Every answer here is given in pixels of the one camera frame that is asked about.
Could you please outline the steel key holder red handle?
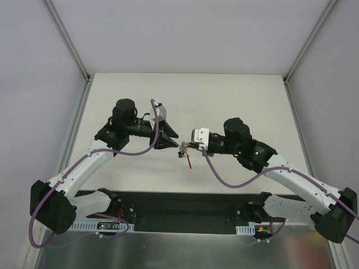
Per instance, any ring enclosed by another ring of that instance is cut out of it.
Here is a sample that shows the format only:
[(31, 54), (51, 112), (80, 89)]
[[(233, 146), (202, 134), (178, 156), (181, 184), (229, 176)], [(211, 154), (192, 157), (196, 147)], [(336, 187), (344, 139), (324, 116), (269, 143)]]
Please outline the steel key holder red handle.
[(188, 166), (190, 169), (192, 169), (192, 164), (191, 164), (191, 160), (190, 160), (190, 155), (188, 154), (188, 149), (192, 149), (193, 146), (195, 144), (192, 142), (185, 142), (183, 141), (180, 146), (179, 146), (179, 151), (178, 151), (178, 157), (181, 158), (185, 158), (187, 160)]

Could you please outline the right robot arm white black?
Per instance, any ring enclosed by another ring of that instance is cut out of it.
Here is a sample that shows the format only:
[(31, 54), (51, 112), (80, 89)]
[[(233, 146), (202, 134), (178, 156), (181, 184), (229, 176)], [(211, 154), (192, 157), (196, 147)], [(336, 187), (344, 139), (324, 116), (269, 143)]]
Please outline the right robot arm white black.
[(232, 155), (256, 175), (239, 184), (242, 188), (260, 176), (265, 176), (298, 195), (301, 200), (268, 194), (264, 202), (252, 207), (255, 219), (265, 221), (280, 217), (312, 226), (322, 237), (342, 243), (353, 221), (358, 219), (357, 193), (350, 188), (336, 187), (298, 170), (269, 145), (252, 138), (249, 127), (240, 118), (230, 118), (223, 124), (224, 134), (195, 128), (191, 144), (209, 159), (215, 154)]

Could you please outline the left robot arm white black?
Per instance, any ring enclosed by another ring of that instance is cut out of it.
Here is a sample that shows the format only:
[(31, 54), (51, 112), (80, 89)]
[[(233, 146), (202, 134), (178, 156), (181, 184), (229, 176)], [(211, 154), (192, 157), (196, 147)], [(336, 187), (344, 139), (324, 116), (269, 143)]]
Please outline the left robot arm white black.
[(143, 155), (151, 149), (178, 147), (178, 134), (166, 121), (167, 111), (162, 103), (151, 101), (149, 119), (139, 118), (135, 102), (120, 99), (112, 110), (112, 116), (95, 135), (82, 157), (58, 175), (42, 182), (35, 182), (30, 191), (31, 221), (38, 221), (57, 235), (66, 232), (74, 221), (95, 213), (107, 218), (121, 213), (120, 198), (112, 191), (97, 191), (77, 196), (80, 188), (104, 164), (116, 155), (124, 155), (123, 148), (131, 136), (149, 139), (148, 149), (134, 153)]

